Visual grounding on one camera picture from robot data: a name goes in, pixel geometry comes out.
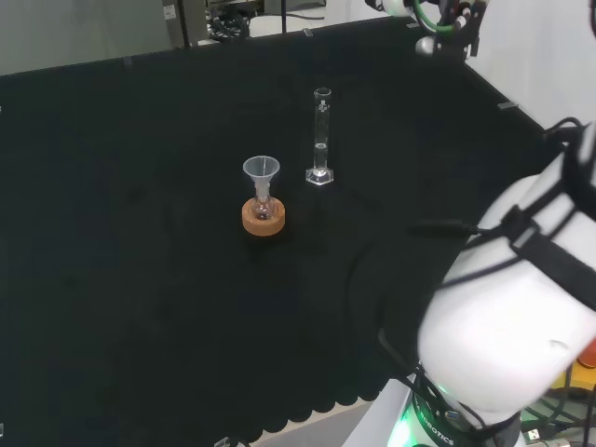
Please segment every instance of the black cloth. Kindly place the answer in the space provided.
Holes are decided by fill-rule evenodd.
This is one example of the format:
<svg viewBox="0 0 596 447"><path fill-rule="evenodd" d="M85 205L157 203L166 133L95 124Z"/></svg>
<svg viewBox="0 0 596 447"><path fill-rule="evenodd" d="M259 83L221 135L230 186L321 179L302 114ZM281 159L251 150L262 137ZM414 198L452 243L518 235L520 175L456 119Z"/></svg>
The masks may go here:
<svg viewBox="0 0 596 447"><path fill-rule="evenodd" d="M371 399L415 357L433 284L476 222L555 156L465 66L374 20L0 78L3 442L198 446ZM305 182L313 90L335 182ZM250 237L242 163L281 163L283 232Z"/></svg>

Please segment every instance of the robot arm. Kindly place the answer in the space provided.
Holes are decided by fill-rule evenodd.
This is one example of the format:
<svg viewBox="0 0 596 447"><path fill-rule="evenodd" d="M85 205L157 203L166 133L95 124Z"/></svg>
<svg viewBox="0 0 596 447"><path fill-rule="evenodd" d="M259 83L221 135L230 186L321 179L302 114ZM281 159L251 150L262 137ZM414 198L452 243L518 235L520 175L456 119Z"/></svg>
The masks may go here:
<svg viewBox="0 0 596 447"><path fill-rule="evenodd" d="M564 131L568 149L488 209L479 227L496 230L468 242L420 327L426 378L478 429L519 426L596 337L596 123Z"/></svg>
<svg viewBox="0 0 596 447"><path fill-rule="evenodd" d="M476 56L479 29L490 0L432 0L429 4L439 7L440 20L430 20L421 3L424 0L367 0L377 10L396 17L414 16L429 36L420 39L416 52L424 56L441 55L464 60Z"/></svg>

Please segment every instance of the glass cylinder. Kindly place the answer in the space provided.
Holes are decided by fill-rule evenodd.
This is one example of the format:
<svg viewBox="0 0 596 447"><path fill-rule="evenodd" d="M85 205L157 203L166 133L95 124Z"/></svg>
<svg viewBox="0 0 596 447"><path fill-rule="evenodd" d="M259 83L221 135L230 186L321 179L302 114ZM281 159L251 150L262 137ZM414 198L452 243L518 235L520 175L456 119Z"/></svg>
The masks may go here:
<svg viewBox="0 0 596 447"><path fill-rule="evenodd" d="M322 185L333 181L333 169L327 166L329 156L329 117L332 91L321 87L315 90L314 166L306 171L308 182Z"/></svg>

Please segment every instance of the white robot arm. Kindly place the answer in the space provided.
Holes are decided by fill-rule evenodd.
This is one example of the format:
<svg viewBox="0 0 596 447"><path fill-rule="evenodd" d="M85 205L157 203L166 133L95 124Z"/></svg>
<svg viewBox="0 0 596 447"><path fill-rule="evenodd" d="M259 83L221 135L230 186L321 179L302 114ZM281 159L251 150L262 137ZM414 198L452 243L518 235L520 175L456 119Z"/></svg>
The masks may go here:
<svg viewBox="0 0 596 447"><path fill-rule="evenodd" d="M475 55L488 0L438 0L439 24L419 0L377 1L431 34L418 53ZM426 394L406 412L424 444L524 446L520 411L596 337L596 124L557 133L567 149L487 210L479 228L493 230L470 239L427 309L417 372Z"/></svg>
<svg viewBox="0 0 596 447"><path fill-rule="evenodd" d="M501 228L499 236L460 254L443 283L453 285L437 291L420 327L427 377L476 428L535 402L596 337L596 289L589 291L596 287L596 124L578 129L577 139L488 209L479 227ZM513 210L517 222L507 223ZM503 223L520 228L505 231ZM535 237L544 247L534 247ZM539 265L536 255L544 258Z"/></svg>

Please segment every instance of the white wall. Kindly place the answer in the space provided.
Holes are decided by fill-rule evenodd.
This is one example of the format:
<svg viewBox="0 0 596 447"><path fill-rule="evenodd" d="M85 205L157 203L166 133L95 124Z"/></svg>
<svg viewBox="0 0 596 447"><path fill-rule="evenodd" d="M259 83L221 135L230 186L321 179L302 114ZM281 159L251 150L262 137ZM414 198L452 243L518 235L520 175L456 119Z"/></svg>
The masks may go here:
<svg viewBox="0 0 596 447"><path fill-rule="evenodd" d="M439 19L436 7L423 7ZM327 8L329 23L386 16L364 0L328 0ZM569 115L596 119L588 0L491 0L478 57L467 63L544 128Z"/></svg>
<svg viewBox="0 0 596 447"><path fill-rule="evenodd" d="M0 75L169 47L161 0L0 1Z"/></svg>

